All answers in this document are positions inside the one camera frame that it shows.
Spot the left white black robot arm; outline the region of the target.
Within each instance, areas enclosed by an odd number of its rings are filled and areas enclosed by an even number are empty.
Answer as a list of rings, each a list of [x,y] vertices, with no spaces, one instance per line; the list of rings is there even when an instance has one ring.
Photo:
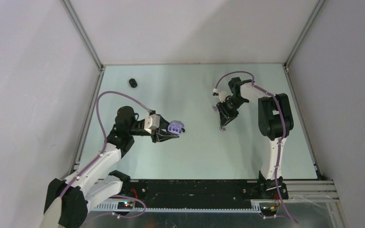
[[[180,121],[167,121],[155,111],[142,120],[132,107],[118,109],[112,130],[105,137],[103,149],[87,165],[63,180],[53,179],[48,185],[42,228],[78,228],[89,212],[106,199],[120,198],[131,192],[130,177],[112,171],[100,181],[111,166],[119,162],[134,144],[134,136],[149,136],[153,143],[179,138],[184,129]]]

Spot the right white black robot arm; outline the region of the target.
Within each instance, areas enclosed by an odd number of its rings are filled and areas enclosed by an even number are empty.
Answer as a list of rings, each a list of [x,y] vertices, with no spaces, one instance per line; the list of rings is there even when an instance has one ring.
[[[288,95],[271,93],[253,80],[242,81],[239,77],[232,78],[228,86],[231,95],[217,87],[213,89],[213,95],[219,98],[213,109],[219,113],[220,130],[224,131],[226,125],[238,117],[238,109],[244,103],[253,102],[258,106],[259,131],[269,139],[269,149],[259,171],[257,191],[262,198],[269,199],[283,186],[283,147],[294,127]]]

